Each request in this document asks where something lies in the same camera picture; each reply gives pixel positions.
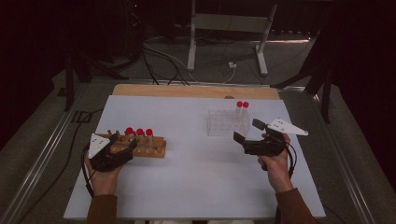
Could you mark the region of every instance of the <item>wooden board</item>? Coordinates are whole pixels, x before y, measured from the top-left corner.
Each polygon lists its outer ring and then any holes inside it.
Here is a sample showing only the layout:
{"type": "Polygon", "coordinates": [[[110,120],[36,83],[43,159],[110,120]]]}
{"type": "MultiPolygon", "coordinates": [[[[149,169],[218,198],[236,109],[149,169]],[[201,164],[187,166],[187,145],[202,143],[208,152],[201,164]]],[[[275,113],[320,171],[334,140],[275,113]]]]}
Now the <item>wooden board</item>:
{"type": "Polygon", "coordinates": [[[213,86],[164,86],[119,84],[113,95],[167,96],[197,98],[234,98],[279,100],[276,89],[268,87],[213,87],[213,86]]]}
{"type": "MultiPolygon", "coordinates": [[[[132,139],[128,135],[122,135],[119,132],[118,140],[110,147],[111,153],[117,153],[129,146],[132,139]]],[[[111,132],[109,133],[96,133],[99,136],[109,138],[111,132]]],[[[149,158],[164,158],[166,150],[166,141],[163,137],[153,136],[152,142],[150,143],[146,136],[143,136],[143,141],[137,143],[137,147],[133,150],[134,157],[149,157],[149,158]]]]}

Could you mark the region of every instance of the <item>wooden test tube rack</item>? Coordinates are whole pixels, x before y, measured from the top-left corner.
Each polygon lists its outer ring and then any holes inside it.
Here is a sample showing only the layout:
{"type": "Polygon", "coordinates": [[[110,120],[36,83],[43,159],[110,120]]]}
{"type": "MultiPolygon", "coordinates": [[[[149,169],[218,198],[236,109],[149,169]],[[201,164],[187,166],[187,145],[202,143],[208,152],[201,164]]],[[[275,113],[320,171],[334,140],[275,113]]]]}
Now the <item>wooden test tube rack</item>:
{"type": "MultiPolygon", "coordinates": [[[[99,136],[109,138],[112,133],[111,131],[107,131],[108,133],[96,133],[99,136]]],[[[118,140],[110,147],[111,153],[117,153],[129,146],[132,139],[130,136],[125,134],[120,134],[119,131],[116,131],[118,135],[118,140]]],[[[152,142],[148,141],[148,138],[144,136],[143,143],[138,143],[137,147],[133,150],[134,157],[149,157],[149,158],[164,158],[166,150],[166,141],[163,137],[153,136],[152,142]]]]}

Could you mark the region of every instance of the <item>metal stand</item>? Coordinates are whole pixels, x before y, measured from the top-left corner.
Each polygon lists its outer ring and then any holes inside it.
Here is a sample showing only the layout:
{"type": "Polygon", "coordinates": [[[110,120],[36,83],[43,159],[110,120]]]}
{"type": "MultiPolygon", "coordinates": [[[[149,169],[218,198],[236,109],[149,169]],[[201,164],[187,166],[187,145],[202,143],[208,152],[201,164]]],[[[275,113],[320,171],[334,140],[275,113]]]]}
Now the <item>metal stand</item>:
{"type": "Polygon", "coordinates": [[[281,83],[271,85],[271,88],[283,89],[290,84],[303,79],[305,77],[311,76],[308,84],[305,87],[305,91],[308,94],[317,94],[320,87],[323,85],[323,95],[321,102],[321,115],[327,123],[329,120],[329,102],[330,102],[330,90],[332,84],[332,71],[330,70],[328,63],[318,64],[310,68],[300,70],[299,74],[291,77],[281,83]]]}
{"type": "Polygon", "coordinates": [[[92,79],[92,74],[87,67],[87,63],[115,79],[128,79],[128,77],[120,76],[118,73],[105,67],[85,53],[77,52],[74,48],[69,47],[65,54],[66,106],[64,111],[68,111],[74,103],[74,72],[76,72],[81,82],[90,82],[92,79]]]}
{"type": "Polygon", "coordinates": [[[260,73],[265,76],[268,74],[267,66],[263,55],[265,41],[267,40],[270,28],[274,19],[277,5],[272,5],[270,14],[267,18],[262,17],[244,17],[231,15],[215,15],[202,14],[195,12],[195,0],[192,0],[191,7],[191,39],[189,59],[187,62],[187,69],[194,70],[195,64],[195,30],[209,29],[209,30],[225,30],[225,31],[241,31],[262,33],[262,41],[260,45],[256,46],[257,60],[260,66],[260,73]]]}

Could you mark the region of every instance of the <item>sleeve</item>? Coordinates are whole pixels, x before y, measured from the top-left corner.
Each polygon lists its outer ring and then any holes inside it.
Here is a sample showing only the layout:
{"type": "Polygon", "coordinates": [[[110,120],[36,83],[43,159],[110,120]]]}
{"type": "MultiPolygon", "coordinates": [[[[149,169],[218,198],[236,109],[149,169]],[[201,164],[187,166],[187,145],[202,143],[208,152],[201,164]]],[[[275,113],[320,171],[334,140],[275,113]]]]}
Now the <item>sleeve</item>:
{"type": "Polygon", "coordinates": [[[117,223],[117,196],[98,195],[91,200],[87,215],[88,224],[116,224],[117,223]]]}
{"type": "Polygon", "coordinates": [[[320,223],[314,217],[306,206],[300,191],[292,189],[286,192],[276,194],[277,204],[279,206],[283,223],[285,224],[318,224],[320,223]]]}

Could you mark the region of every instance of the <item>white table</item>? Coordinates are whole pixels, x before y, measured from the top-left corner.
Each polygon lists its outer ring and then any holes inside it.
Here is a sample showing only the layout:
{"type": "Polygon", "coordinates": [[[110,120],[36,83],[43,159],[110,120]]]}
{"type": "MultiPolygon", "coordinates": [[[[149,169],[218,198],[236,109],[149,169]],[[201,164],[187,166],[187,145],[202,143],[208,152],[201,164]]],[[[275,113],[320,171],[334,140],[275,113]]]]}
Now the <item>white table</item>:
{"type": "MultiPolygon", "coordinates": [[[[210,88],[191,87],[188,90],[208,91],[210,88]]],[[[270,122],[280,117],[290,121],[281,100],[242,100],[250,102],[250,119],[270,122]]],[[[275,194],[266,173],[257,163],[257,158],[245,155],[242,147],[231,136],[214,137],[206,134],[208,109],[234,109],[235,102],[235,99],[220,98],[110,96],[97,133],[106,133],[107,130],[123,131],[127,126],[152,128],[155,135],[163,136],[167,141],[164,159],[134,158],[124,166],[117,191],[118,217],[273,217],[276,212],[275,194]]],[[[260,132],[251,128],[248,138],[258,135],[260,132]]],[[[298,140],[295,135],[290,138],[298,153],[293,183],[299,188],[312,214],[324,217],[323,207],[298,140]]],[[[90,202],[82,174],[79,174],[64,218],[85,219],[90,202]]]]}

